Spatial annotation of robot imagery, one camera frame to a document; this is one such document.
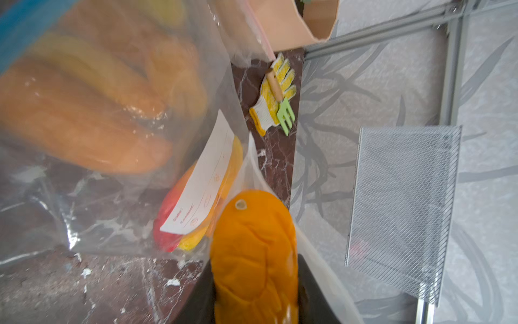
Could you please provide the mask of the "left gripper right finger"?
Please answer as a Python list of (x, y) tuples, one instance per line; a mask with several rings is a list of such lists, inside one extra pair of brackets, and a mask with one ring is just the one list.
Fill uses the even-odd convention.
[(298, 278), (298, 323), (340, 324), (301, 254), (298, 255)]

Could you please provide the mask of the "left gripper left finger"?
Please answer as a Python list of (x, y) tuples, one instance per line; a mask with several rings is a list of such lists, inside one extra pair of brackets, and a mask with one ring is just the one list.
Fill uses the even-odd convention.
[(174, 324), (214, 324), (216, 291), (210, 261), (205, 265), (185, 305), (174, 319)]

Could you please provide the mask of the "clear zip-top bag white print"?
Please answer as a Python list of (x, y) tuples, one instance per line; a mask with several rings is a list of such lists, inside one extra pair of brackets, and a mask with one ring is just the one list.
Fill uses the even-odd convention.
[[(273, 193), (258, 167), (256, 144), (253, 135), (249, 134), (244, 162), (226, 201), (229, 202), (241, 192), (252, 189), (262, 190), (270, 194)], [(363, 323), (364, 321), (349, 291), (313, 247), (301, 229), (297, 225), (294, 225), (294, 227), (298, 252), (305, 258), (326, 301), (329, 303), (338, 320), (340, 320), (340, 323)]]

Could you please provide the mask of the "yellow mango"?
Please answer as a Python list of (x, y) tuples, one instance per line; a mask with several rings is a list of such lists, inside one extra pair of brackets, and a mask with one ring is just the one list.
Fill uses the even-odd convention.
[(86, 40), (47, 32), (28, 53), (78, 78), (137, 117), (159, 119), (167, 110), (147, 79)]
[(232, 188), (238, 172), (240, 171), (243, 161), (243, 152), (240, 139), (238, 139), (237, 136), (234, 136), (229, 165), (208, 216), (193, 232), (182, 237), (177, 249), (182, 251), (191, 251), (200, 243), (203, 237), (206, 236), (207, 231), (211, 228), (213, 217), (223, 208), (223, 203)]

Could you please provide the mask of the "large orange mango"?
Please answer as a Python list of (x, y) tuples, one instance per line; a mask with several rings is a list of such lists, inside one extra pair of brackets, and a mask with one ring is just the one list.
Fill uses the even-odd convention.
[(297, 323), (298, 250), (285, 205), (246, 190), (226, 206), (210, 246), (216, 323)]

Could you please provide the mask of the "green garden hand rake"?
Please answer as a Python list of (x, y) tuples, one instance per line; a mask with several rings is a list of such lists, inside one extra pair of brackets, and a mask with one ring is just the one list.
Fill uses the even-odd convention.
[(289, 131), (293, 128), (295, 123), (295, 114), (289, 100), (284, 97), (283, 91), (281, 89), (281, 85), (275, 75), (275, 71), (273, 68), (269, 68), (266, 72), (266, 78), (272, 94), (279, 104), (279, 108), (276, 112), (276, 117), (279, 120), (279, 125), (281, 126), (283, 132), (286, 136), (289, 135)]

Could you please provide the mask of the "yellow green garden gloves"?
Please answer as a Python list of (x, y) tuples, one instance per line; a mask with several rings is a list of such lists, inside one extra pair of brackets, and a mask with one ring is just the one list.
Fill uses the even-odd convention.
[[(276, 60), (272, 62), (270, 68), (274, 69), (284, 97), (289, 100), (291, 105), (290, 101), (296, 95), (297, 87), (294, 84), (295, 70), (291, 67), (290, 61), (280, 53)], [(250, 117), (261, 137), (266, 135), (269, 128), (280, 126), (279, 120), (276, 117), (278, 108), (279, 104), (272, 94), (265, 75), (260, 86), (259, 98), (256, 104), (249, 109)]]

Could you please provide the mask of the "potted artificial plant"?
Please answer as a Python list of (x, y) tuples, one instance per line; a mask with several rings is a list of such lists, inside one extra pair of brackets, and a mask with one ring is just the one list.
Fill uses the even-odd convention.
[(337, 21), (338, 1), (211, 1), (227, 44), (271, 58), (286, 51), (330, 39)]

